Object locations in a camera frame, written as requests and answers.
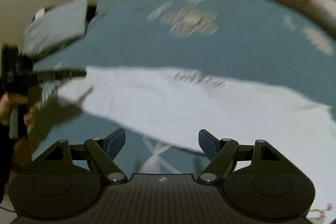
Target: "bed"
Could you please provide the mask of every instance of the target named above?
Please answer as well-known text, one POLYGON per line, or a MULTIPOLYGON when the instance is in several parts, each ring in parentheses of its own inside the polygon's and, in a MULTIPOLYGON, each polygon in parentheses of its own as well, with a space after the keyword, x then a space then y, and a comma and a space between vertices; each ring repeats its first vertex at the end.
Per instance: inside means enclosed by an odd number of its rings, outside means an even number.
MULTIPOLYGON (((332 106, 331 114, 336 117, 334 29, 315 21, 314 15, 275 0, 99 0, 97 10, 83 39, 44 58, 34 69, 88 65, 197 69, 291 88, 332 106), (172 25, 161 20, 186 4, 201 12, 215 11, 216 19, 208 22, 204 33, 177 30, 174 36, 172 25)), ((59 139, 80 144, 92 137, 104 138, 118 127, 120 124, 82 112, 61 98, 51 99, 30 133, 36 149, 33 158, 59 139)), ((201 153, 126 128, 126 144, 115 162, 128 177, 136 172, 197 176, 209 160, 201 153)), ((76 164, 88 168, 85 162, 76 164)), ((332 200, 318 201, 313 209, 322 212, 327 203, 332 200)), ((325 217, 328 223, 336 214, 328 211, 325 217)))

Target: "floral pattern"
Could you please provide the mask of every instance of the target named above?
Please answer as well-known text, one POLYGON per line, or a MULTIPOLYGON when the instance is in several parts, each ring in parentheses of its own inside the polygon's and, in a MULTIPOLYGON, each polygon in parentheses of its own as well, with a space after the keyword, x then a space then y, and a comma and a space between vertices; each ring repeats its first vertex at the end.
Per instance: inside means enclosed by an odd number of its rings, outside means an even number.
POLYGON ((319 31, 306 27, 303 29, 302 33, 319 51, 327 55, 334 54, 334 49, 331 42, 327 38, 325 38, 319 31))
POLYGON ((291 31, 294 31, 296 29, 296 26, 294 25, 291 16, 284 15, 283 16, 283 22, 284 22, 285 26, 288 27, 291 31))
POLYGON ((164 10, 167 10, 172 4, 173 4, 172 2, 163 3, 159 8, 155 9, 153 12, 151 12, 148 15, 147 20, 153 21, 153 20, 157 19, 161 15, 161 13, 164 10))
POLYGON ((161 24, 173 25, 169 33, 176 38, 188 37, 193 32, 212 35, 218 28, 213 22, 216 17, 214 11, 199 12, 196 8, 184 6, 179 12, 165 14, 161 24))
MULTIPOLYGON (((147 149, 152 153, 152 156, 143 164, 143 166, 139 170, 139 173, 161 174, 162 173, 161 166, 163 166, 173 174, 182 174, 182 172, 174 168, 160 156, 160 154, 162 154, 163 152, 165 152, 170 148, 169 145, 163 144, 161 142, 157 142, 153 145, 150 139, 146 137, 143 137, 142 141, 147 147, 147 149)), ((164 182, 167 180, 167 178, 165 177, 162 177, 161 179, 159 179, 160 182, 164 182)))

